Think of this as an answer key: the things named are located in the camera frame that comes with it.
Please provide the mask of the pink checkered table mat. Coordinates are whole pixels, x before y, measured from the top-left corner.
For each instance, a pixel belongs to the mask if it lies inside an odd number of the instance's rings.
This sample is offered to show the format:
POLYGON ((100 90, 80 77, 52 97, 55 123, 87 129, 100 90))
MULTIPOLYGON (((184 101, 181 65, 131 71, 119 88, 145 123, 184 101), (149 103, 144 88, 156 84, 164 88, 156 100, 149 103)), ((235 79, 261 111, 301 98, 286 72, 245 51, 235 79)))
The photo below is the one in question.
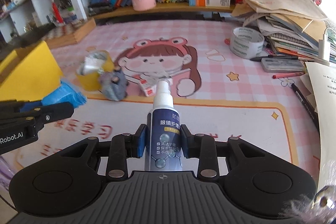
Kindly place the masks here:
POLYGON ((46 125, 36 143, 20 149, 15 164, 23 168, 86 137, 105 141, 135 132, 152 106, 139 82, 168 71, 175 107, 192 133, 221 141, 241 137, 317 178, 318 132, 291 89, 301 88, 301 79, 274 79, 259 63, 234 55, 229 48, 234 28, 197 20, 120 23, 97 27, 81 43, 54 49, 66 79, 75 85, 86 55, 107 51, 131 79, 127 98, 110 102, 100 92, 88 93, 87 103, 71 118, 46 125))

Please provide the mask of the clear tape roll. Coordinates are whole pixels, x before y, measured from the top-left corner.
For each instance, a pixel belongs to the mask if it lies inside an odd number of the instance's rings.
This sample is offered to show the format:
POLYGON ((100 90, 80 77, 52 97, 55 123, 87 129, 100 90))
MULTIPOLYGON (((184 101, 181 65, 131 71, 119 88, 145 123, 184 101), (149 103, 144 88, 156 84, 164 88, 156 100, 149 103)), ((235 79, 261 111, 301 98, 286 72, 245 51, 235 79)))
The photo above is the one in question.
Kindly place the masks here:
POLYGON ((230 50, 238 57, 252 59, 260 56, 264 42, 265 38, 260 32, 252 28, 236 27, 232 30, 230 50))

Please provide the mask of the glasses cleaner spray bottle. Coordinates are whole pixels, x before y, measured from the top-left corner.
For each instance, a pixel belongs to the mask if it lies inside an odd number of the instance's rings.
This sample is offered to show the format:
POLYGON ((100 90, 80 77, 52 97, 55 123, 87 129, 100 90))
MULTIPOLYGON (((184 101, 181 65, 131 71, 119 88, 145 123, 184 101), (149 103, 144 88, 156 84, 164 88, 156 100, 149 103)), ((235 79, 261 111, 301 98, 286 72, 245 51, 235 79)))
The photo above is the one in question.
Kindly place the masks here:
POLYGON ((174 108, 170 82, 156 85, 152 110, 147 115, 145 170, 168 172, 182 170, 180 117, 174 108))

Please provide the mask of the black marker pen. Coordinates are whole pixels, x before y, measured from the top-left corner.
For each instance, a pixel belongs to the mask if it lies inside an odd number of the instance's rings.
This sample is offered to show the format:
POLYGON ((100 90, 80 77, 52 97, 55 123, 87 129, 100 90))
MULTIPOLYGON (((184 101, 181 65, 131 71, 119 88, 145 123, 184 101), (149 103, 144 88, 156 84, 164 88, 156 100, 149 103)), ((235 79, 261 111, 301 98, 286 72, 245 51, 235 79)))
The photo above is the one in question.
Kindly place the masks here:
POLYGON ((307 113, 309 114, 311 120, 313 121, 317 131, 319 131, 319 121, 318 116, 314 111, 313 106, 309 103, 309 101, 306 99, 306 97, 302 94, 302 92, 299 90, 299 88, 295 84, 291 84, 291 89, 296 94, 297 98, 303 105, 303 107, 306 109, 307 113))

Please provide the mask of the orange white box lower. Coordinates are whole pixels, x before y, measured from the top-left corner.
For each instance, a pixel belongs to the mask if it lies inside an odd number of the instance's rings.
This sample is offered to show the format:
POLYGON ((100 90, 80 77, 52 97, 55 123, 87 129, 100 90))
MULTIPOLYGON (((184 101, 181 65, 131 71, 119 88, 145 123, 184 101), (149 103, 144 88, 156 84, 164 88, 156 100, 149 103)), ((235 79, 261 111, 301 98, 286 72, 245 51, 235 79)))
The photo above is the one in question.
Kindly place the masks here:
POLYGON ((231 0, 189 0, 189 6, 195 7, 230 7, 231 0))

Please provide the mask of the stack of papers and notebooks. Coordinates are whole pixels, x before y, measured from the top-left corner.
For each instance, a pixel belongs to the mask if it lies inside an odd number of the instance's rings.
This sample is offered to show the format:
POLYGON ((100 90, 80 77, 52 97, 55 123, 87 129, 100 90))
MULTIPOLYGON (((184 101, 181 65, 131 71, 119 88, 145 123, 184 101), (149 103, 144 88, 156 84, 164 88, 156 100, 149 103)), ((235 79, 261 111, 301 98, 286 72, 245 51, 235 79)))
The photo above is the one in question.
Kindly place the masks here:
POLYGON ((276 54, 335 63, 335 24, 312 0, 243 0, 231 15, 256 25, 276 54))

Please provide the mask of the white staples box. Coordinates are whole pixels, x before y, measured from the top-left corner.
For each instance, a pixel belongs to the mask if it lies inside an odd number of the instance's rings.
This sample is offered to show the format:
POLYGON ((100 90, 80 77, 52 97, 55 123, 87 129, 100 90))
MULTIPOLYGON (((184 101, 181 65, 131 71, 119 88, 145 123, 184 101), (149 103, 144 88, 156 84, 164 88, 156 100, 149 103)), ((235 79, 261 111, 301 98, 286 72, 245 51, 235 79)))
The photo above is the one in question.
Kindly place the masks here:
POLYGON ((147 76, 140 75, 139 87, 146 97, 151 97, 156 93, 157 82, 159 80, 167 80, 170 85, 173 84, 173 79, 168 75, 163 76, 147 76))

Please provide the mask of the red pen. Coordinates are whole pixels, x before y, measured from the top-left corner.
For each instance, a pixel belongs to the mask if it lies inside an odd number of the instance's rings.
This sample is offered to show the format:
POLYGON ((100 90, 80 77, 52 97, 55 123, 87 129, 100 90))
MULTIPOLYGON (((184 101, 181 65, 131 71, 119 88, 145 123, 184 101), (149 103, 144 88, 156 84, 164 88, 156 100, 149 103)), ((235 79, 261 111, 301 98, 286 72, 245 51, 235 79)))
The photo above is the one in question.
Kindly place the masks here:
POLYGON ((280 73, 272 76, 272 79, 283 79, 288 77, 298 77, 304 75, 304 72, 280 73))

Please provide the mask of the wooden chessboard box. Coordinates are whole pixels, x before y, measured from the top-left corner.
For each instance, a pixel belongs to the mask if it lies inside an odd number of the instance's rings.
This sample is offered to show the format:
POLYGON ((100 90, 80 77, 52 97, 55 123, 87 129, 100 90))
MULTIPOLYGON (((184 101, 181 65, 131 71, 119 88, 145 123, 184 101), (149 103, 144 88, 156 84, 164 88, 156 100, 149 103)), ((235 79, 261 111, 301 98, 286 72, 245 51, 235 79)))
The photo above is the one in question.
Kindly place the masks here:
POLYGON ((41 38, 49 49, 66 47, 80 43, 96 27, 94 19, 79 20, 76 24, 55 27, 41 38))

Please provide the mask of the white paper sheet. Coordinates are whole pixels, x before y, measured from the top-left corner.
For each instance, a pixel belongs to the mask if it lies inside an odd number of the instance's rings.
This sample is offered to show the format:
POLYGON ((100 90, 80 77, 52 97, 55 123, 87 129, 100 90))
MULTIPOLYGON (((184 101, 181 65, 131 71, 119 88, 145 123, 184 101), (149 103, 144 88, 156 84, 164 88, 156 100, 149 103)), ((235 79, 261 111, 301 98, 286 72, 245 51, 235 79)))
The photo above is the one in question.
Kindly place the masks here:
POLYGON ((335 68, 307 62, 313 88, 320 133, 318 189, 335 185, 335 68))

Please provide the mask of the grey pencil case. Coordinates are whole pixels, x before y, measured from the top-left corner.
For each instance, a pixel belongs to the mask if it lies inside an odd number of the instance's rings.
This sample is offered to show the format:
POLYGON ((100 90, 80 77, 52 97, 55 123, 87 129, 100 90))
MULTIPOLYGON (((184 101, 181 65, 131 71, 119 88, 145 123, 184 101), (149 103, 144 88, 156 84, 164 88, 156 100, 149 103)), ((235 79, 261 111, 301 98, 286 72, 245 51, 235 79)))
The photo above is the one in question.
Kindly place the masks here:
POLYGON ((305 65, 300 60, 263 58, 260 63, 265 72, 303 72, 305 70, 305 65))

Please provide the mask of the yellow cardboard box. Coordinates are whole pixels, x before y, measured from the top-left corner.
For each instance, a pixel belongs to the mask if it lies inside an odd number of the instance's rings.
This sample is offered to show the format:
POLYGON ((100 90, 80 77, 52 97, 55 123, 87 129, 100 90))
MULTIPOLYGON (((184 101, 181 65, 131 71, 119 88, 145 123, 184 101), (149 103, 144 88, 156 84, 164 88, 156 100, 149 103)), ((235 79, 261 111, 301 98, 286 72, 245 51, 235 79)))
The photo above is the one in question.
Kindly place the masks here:
POLYGON ((62 77, 46 42, 14 49, 1 62, 1 100, 41 100, 59 87, 62 77))

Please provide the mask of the yellow tape roll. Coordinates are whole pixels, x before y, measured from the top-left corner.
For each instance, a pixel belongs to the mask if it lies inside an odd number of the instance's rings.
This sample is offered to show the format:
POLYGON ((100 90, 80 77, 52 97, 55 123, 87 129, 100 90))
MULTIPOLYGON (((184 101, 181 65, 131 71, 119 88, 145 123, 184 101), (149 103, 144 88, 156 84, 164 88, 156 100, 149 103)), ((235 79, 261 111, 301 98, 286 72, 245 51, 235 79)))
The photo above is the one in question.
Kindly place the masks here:
POLYGON ((93 51, 84 57, 75 75, 81 87, 88 92, 101 88, 99 77, 102 73, 114 70, 114 63, 107 51, 93 51))

